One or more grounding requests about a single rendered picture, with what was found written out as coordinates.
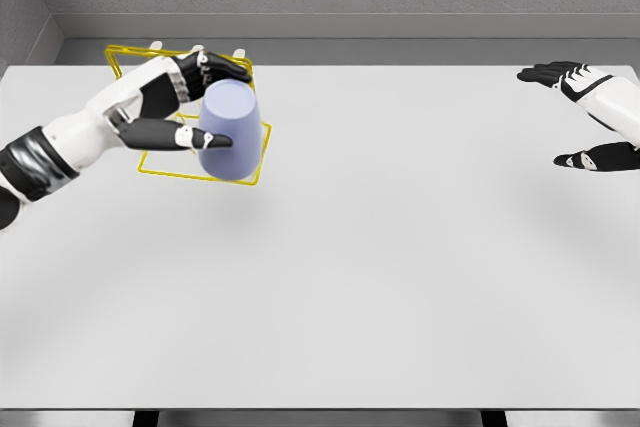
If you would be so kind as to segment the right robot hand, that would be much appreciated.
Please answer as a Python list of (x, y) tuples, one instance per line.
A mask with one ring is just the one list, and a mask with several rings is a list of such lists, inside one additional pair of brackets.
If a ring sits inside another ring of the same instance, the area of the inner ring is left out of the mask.
[(592, 172), (640, 170), (640, 85), (574, 61), (536, 64), (522, 69), (517, 79), (562, 94), (623, 138), (621, 142), (559, 155), (555, 165)]

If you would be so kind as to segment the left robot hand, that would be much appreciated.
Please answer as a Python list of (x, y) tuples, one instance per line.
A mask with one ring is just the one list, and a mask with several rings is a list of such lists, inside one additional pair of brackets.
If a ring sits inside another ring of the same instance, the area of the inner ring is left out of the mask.
[(229, 137), (170, 119), (181, 105), (202, 98), (209, 86), (227, 79), (249, 84), (252, 76), (203, 50), (158, 56), (99, 92), (88, 106), (104, 118), (117, 146), (151, 151), (228, 148), (233, 145)]

